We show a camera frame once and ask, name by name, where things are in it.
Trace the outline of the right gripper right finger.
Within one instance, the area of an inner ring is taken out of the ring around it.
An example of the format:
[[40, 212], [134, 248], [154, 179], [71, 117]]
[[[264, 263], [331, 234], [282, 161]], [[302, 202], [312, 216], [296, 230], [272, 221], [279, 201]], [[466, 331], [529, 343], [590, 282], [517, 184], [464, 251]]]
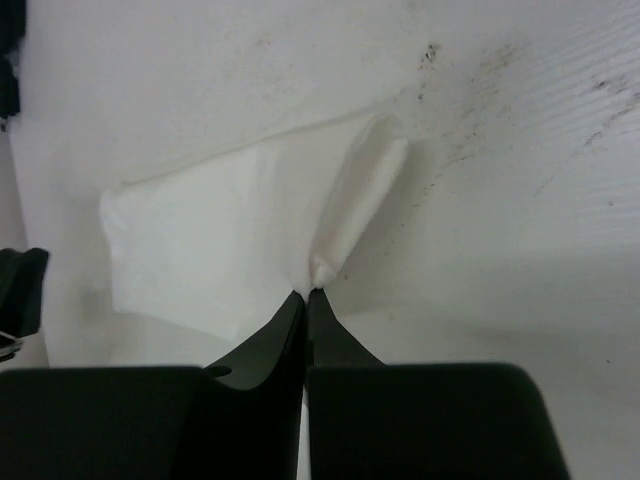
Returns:
[[337, 319], [306, 307], [315, 479], [566, 479], [543, 397], [508, 363], [388, 365]]

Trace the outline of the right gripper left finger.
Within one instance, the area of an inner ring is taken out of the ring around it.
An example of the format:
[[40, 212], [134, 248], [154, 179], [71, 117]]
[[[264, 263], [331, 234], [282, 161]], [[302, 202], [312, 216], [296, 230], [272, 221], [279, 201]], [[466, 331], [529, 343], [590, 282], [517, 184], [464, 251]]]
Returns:
[[206, 367], [20, 369], [1, 376], [5, 479], [292, 479], [305, 304]]

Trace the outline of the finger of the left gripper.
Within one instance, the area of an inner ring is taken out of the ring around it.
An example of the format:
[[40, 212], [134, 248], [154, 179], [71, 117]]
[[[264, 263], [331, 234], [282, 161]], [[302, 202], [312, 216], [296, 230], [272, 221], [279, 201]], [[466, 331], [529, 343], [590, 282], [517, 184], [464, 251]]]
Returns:
[[15, 338], [37, 333], [49, 253], [40, 248], [1, 251], [1, 332]]

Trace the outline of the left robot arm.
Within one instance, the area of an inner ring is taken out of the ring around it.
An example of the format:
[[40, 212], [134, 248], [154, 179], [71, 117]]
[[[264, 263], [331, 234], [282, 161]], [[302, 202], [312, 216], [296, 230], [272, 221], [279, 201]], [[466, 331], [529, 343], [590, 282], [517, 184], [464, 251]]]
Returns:
[[[21, 112], [18, 52], [27, 33], [27, 2], [1, 3], [1, 131]], [[49, 253], [41, 248], [1, 251], [1, 338], [4, 345], [36, 334], [41, 326]]]

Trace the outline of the white tank top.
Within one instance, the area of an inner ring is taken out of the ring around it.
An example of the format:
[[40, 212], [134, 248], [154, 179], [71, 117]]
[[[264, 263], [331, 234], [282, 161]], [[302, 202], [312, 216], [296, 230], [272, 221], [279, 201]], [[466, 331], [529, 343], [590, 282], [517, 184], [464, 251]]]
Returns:
[[397, 117], [347, 117], [104, 193], [113, 308], [251, 335], [338, 277], [409, 153]]

